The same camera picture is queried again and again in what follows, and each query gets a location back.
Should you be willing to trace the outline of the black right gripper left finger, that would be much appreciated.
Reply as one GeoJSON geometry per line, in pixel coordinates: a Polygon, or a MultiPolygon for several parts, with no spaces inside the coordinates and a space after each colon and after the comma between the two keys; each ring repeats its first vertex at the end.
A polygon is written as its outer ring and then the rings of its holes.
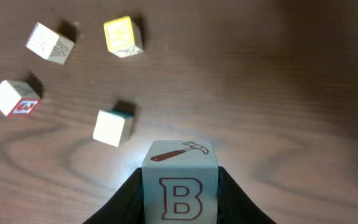
{"type": "Polygon", "coordinates": [[[83,224],[144,224],[142,169],[137,168],[83,224]]]}

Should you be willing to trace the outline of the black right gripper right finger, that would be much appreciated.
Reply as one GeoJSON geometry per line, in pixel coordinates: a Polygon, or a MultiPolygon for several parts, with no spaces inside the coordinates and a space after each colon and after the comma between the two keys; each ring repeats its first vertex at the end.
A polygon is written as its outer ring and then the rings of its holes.
{"type": "Polygon", "coordinates": [[[217,224],[276,224],[240,188],[227,170],[219,166],[217,224]]]}

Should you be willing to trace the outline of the wooden letter B hammer block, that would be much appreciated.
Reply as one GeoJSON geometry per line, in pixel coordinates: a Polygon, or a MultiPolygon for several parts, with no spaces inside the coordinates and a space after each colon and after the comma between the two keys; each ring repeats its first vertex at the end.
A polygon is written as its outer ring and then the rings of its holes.
{"type": "Polygon", "coordinates": [[[147,224],[215,224],[218,160],[208,141],[154,141],[142,163],[147,224]]]}

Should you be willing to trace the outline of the wooden block snail picture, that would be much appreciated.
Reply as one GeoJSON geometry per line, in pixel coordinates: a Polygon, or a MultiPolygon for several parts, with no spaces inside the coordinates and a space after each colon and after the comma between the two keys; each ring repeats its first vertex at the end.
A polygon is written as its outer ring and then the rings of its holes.
{"type": "Polygon", "coordinates": [[[99,110],[93,139],[118,147],[129,140],[134,117],[118,111],[99,110]]]}

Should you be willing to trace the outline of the yellow block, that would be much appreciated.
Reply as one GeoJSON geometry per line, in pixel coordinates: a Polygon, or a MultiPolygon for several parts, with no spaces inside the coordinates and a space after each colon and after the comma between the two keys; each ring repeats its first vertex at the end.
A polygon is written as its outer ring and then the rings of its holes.
{"type": "Polygon", "coordinates": [[[107,21],[103,28],[108,51],[119,58],[144,51],[140,29],[130,16],[107,21]]]}

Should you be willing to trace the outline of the wooden block violin picture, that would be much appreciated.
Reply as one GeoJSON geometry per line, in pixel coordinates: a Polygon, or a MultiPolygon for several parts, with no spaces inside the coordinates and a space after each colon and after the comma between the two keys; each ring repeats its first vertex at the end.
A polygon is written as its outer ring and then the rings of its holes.
{"type": "Polygon", "coordinates": [[[39,57],[63,65],[75,43],[37,22],[25,46],[39,57]]]}

